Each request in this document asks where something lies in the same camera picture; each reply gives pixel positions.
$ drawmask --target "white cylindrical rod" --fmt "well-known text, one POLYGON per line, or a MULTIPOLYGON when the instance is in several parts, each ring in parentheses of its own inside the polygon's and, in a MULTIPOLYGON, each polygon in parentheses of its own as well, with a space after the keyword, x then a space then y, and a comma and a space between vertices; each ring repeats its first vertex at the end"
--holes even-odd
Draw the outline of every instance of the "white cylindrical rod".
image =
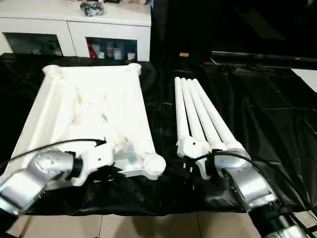
POLYGON ((183 98, 183 90, 180 78, 175 78, 175 102, 176 102, 176 121, 177 121, 177 139, 178 141, 185 136, 189 136, 187 116, 183 98))
POLYGON ((193 103, 192 96, 190 95, 189 88, 187 87, 186 79, 181 79, 184 102, 187 112, 187 117, 189 121, 189 128, 192 134, 192 137, 196 140, 205 140, 204 132, 202 126, 200 125, 198 115, 193 103))
POLYGON ((190 93, 192 95, 192 99, 199 117, 199 120, 203 126, 207 141, 209 145, 211 146, 211 149, 221 149, 224 150, 225 146, 223 142, 221 141, 210 117, 208 116, 208 113, 198 95, 196 92, 196 89, 194 87, 194 84, 191 79, 187 80, 187 85, 190 90, 190 93))
POLYGON ((193 84, 206 108, 209 117, 211 118, 212 123, 214 124, 221 140, 225 143, 227 149, 235 148, 244 150, 243 146, 235 139, 230 129, 223 121, 219 112, 212 104, 211 100, 207 96, 206 92, 203 90, 202 86, 199 84, 198 80, 194 79, 193 84))

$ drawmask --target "black cable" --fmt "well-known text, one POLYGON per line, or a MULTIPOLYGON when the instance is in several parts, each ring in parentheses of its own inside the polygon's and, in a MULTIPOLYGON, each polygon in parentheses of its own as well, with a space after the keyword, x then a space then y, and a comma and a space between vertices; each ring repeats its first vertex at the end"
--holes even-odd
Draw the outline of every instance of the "black cable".
MULTIPOLYGON (((260 166, 258 166, 258 164, 257 164, 255 161, 253 161, 253 160, 251 160, 251 159, 249 159, 249 158, 247 158, 247 157, 245 157, 245 156, 243 156, 243 155, 239 155, 239 154, 236 154, 236 153, 233 153, 233 152, 228 152, 228 151, 217 151, 217 152, 214 153, 214 155, 235 156, 235 157, 238 157, 238 158, 240 158, 240 159, 243 159, 243 160, 249 162, 250 164, 252 164, 254 167, 256 167, 256 168, 260 171, 260 173, 261 173, 263 176, 265 176, 266 179, 269 181, 269 179, 268 179, 268 177, 267 177, 265 171, 264 171, 260 166)), ((286 182, 287 182, 287 183, 294 189, 294 191, 298 194, 298 196, 300 197, 300 199, 302 200, 302 202, 304 202, 304 209, 305 209, 306 211, 307 211, 306 206, 308 206, 308 208, 311 209, 311 211, 312 211, 315 215, 317 214, 317 211, 316 211, 316 209, 313 207, 312 203, 310 203, 310 202, 298 191, 297 187, 293 184, 293 182, 287 177, 287 175, 286 175, 285 173, 283 173, 279 168, 277 168, 275 165, 271 164, 271 163, 268 162, 268 161, 265 161, 265 160, 263 160, 263 159, 261 159, 261 158, 258 158, 258 160, 259 160, 260 162, 263 162, 264 164, 268 165, 270 168, 274 169, 275 171, 277 171, 277 172, 286 180, 286 182)))
POLYGON ((58 142, 55 142, 55 143, 52 143, 52 144, 49 144, 49 145, 44 145, 44 146, 35 148, 35 149, 33 149, 33 150, 24 152, 24 153, 22 153, 22 154, 20 154, 20 155, 14 156, 14 157, 11 158, 11 159, 8 159, 8 160, 5 160, 5 161, 1 161, 1 163, 0 163, 0 169, 1 169, 2 167, 6 166, 6 164, 7 164, 8 162, 13 161, 13 160, 16 160, 16 159, 19 159, 19 158, 22 157, 22 156, 25 156, 25 155, 34 153, 34 152, 39 151, 39 150, 46 149, 46 148, 51 147, 51 146, 56 146, 56 145, 60 145, 60 144, 66 144, 66 143, 70 143, 70 142, 78 142, 78 141, 91 141, 91 142, 95 142, 97 145, 101 145, 101 144, 105 144, 105 143, 106 143, 106 140, 99 140, 99 139, 71 139, 71 140, 58 141, 58 142))

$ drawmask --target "black tablecloth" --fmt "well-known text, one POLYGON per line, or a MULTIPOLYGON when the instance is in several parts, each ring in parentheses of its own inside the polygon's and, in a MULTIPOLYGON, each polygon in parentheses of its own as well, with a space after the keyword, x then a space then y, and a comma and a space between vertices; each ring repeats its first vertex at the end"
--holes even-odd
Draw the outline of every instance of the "black tablecloth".
MULTIPOLYGON (((87 58, 17 56, 0 58, 1 159, 10 157, 44 78, 42 68, 118 65, 124 62, 87 58)), ((194 190, 175 171, 182 166, 176 155, 174 77, 197 78, 236 138, 253 160, 271 161, 288 173, 317 205, 317 95, 290 69, 193 66, 154 68, 141 63, 140 76, 147 116, 157 153, 167 162, 157 181, 145 177, 88 181, 82 187, 49 191, 30 214, 37 215, 165 215, 191 211, 243 212, 226 183, 194 179, 194 190)), ((269 174, 281 198, 294 210, 301 203, 294 191, 272 169, 269 174)))

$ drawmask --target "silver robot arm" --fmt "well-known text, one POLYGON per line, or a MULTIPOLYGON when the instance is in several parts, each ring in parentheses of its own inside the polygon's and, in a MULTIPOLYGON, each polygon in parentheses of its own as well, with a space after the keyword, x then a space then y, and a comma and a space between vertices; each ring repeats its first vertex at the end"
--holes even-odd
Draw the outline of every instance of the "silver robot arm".
POLYGON ((176 77, 175 97, 177 155, 195 159, 205 180, 210 179, 210 170, 229 178, 233 193, 262 237, 305 238, 289 215, 280 213, 280 202, 267 180, 251 163, 239 158, 250 159, 250 156, 235 139, 199 82, 176 77), (213 161, 209 163, 205 156, 208 153, 213 155, 213 161))
POLYGON ((0 236, 19 215, 24 214, 45 192, 53 180, 81 186, 89 174, 113 164, 114 151, 108 144, 93 147, 76 158, 67 152, 36 154, 25 169, 13 173, 0 184, 0 236))

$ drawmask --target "tiled floor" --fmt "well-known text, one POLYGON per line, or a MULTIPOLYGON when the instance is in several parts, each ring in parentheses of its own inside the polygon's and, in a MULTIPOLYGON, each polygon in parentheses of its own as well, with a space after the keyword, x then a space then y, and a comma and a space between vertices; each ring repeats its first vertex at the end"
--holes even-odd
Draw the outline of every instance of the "tiled floor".
POLYGON ((165 217, 22 217, 10 234, 25 238, 259 238, 246 214, 190 213, 165 217))

